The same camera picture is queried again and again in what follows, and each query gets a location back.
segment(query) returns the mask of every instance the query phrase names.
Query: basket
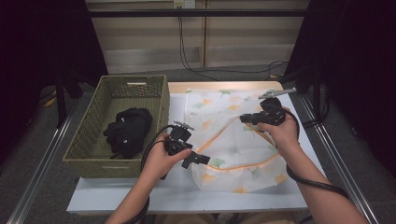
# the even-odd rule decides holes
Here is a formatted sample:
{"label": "basket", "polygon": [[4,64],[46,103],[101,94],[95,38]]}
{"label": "basket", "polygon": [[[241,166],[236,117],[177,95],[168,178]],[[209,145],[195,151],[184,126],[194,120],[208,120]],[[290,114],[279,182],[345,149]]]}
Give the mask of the basket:
{"label": "basket", "polygon": [[168,123],[169,88],[166,76],[101,77],[90,105],[64,154],[64,162],[84,178],[138,177],[142,153],[133,159],[110,159],[110,144],[103,136],[108,123],[131,107],[147,108],[153,117],[144,148]]}

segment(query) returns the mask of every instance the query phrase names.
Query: person's left hand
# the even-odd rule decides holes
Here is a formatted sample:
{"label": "person's left hand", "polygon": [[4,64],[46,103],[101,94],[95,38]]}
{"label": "person's left hand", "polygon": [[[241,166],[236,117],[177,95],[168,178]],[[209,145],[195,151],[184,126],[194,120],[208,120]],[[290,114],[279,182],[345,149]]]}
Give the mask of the person's left hand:
{"label": "person's left hand", "polygon": [[[168,133],[161,134],[158,136],[156,142],[163,141],[168,136]],[[148,173],[149,175],[159,179],[168,174],[175,163],[186,159],[188,156],[190,156],[190,154],[191,149],[189,148],[182,150],[174,156],[169,156],[163,147],[163,142],[158,142],[153,146],[150,153],[148,154],[148,158],[142,173]]]}

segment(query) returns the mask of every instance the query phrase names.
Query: hand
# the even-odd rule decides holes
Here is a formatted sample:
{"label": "hand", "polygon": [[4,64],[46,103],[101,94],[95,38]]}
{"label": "hand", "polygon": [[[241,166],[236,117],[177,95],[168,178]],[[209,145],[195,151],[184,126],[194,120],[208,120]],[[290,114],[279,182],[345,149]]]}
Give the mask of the hand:
{"label": "hand", "polygon": [[172,169],[175,163],[190,156],[191,149],[185,149],[176,155],[169,156],[164,149],[163,142],[159,142],[164,141],[168,136],[169,134],[167,133],[158,136],[156,141],[158,143],[153,146],[150,153],[148,154],[148,158],[142,173],[147,173],[156,179],[159,179],[166,175]]}
{"label": "hand", "polygon": [[299,146],[297,124],[289,114],[286,114],[285,121],[279,126],[258,123],[257,127],[271,135],[281,156],[284,156],[289,150],[293,150]]}

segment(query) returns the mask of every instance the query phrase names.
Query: black cloth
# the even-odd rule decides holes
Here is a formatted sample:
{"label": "black cloth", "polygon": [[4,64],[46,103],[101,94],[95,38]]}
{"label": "black cloth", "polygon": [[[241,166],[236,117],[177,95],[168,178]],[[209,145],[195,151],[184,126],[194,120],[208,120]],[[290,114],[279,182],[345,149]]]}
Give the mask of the black cloth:
{"label": "black cloth", "polygon": [[131,159],[143,151],[143,143],[151,126],[152,116],[146,108],[130,108],[117,114],[103,132],[111,151]]}

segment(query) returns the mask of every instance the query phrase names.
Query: person's right hand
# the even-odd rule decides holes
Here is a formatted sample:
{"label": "person's right hand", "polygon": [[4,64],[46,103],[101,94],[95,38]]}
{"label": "person's right hand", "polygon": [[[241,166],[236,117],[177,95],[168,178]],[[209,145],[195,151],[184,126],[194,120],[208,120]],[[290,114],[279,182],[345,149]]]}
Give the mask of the person's right hand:
{"label": "person's right hand", "polygon": [[299,146],[297,137],[297,124],[289,114],[286,114],[285,121],[279,126],[258,123],[257,127],[261,131],[268,132],[271,135],[275,141],[279,154],[283,157],[285,153],[293,150],[294,148],[298,148],[297,146]]}

